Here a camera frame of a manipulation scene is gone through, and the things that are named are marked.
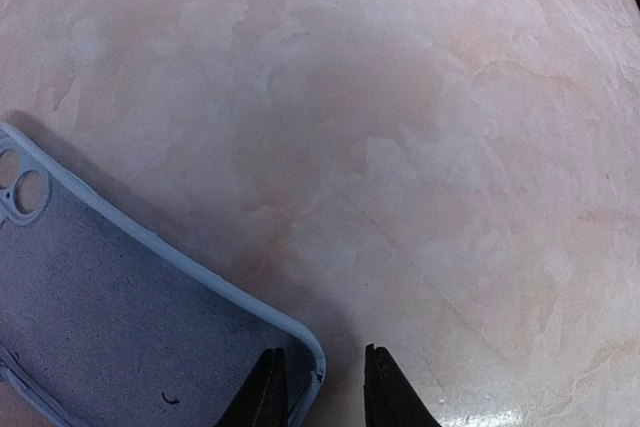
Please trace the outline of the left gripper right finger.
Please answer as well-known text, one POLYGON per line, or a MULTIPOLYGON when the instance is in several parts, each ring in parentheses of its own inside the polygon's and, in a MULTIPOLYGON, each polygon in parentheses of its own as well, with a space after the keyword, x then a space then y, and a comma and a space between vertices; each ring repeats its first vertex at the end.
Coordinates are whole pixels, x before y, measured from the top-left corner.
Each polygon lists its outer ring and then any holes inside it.
POLYGON ((440 427, 385 347, 366 346, 363 390, 367 427, 440 427))

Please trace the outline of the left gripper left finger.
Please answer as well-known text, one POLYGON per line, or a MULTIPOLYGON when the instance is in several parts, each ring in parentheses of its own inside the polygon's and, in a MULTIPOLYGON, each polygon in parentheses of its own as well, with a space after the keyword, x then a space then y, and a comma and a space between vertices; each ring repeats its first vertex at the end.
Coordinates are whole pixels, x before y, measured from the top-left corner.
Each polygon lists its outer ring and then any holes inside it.
POLYGON ((286 425, 286 366, 281 348, 265 349, 217 427, 286 425))

